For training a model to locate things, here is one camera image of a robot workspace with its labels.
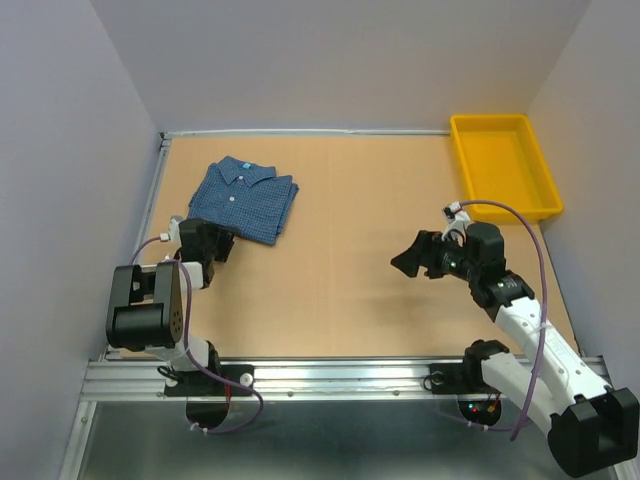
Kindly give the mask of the blue checked long sleeve shirt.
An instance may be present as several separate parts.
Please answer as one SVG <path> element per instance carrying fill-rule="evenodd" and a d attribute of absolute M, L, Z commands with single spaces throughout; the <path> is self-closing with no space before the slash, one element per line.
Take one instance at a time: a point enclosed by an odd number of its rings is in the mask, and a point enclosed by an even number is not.
<path fill-rule="evenodd" d="M 273 246 L 283 233 L 299 186 L 273 166 L 226 156 L 211 164 L 188 205 L 188 216 Z"/>

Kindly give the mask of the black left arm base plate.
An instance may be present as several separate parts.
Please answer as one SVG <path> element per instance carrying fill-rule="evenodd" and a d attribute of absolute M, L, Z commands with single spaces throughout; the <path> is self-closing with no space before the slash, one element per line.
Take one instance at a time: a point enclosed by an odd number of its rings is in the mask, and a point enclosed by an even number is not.
<path fill-rule="evenodd" d="M 166 397 L 248 397 L 251 393 L 245 387 L 251 387 L 254 381 L 254 367 L 250 364 L 223 364 L 219 375 L 234 383 L 229 386 L 200 372 L 178 371 L 173 367 L 161 365 L 157 372 L 164 378 Z"/>

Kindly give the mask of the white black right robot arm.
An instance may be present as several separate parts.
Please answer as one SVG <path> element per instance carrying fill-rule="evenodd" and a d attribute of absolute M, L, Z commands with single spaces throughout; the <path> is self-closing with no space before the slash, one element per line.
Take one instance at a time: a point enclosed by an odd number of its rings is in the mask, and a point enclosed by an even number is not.
<path fill-rule="evenodd" d="M 474 302 L 532 363 L 525 368 L 497 340 L 477 340 L 461 362 L 430 367 L 425 380 L 434 394 L 505 395 L 546 436 L 556 463 L 573 478 L 636 456 L 638 399 L 595 373 L 544 319 L 533 290 L 508 269 L 497 226 L 420 231 L 391 264 L 410 278 L 423 272 L 465 281 Z"/>

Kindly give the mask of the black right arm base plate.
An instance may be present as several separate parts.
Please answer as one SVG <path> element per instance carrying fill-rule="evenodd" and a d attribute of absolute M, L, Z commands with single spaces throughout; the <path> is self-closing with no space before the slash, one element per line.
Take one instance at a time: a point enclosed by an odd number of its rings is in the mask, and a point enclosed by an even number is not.
<path fill-rule="evenodd" d="M 498 390 L 486 384 L 478 367 L 463 363 L 432 363 L 423 378 L 425 390 L 435 395 L 497 394 Z"/>

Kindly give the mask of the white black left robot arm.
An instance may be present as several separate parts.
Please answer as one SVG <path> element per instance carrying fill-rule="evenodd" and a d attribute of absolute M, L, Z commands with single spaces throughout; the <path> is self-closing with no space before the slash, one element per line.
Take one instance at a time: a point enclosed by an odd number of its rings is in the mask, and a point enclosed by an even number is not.
<path fill-rule="evenodd" d="M 211 342 L 186 331 L 192 295 L 206 289 L 214 266 L 228 260 L 235 232 L 200 219 L 170 219 L 168 231 L 143 242 L 115 268 L 106 316 L 110 347 L 161 361 L 166 396 L 228 395 Z"/>

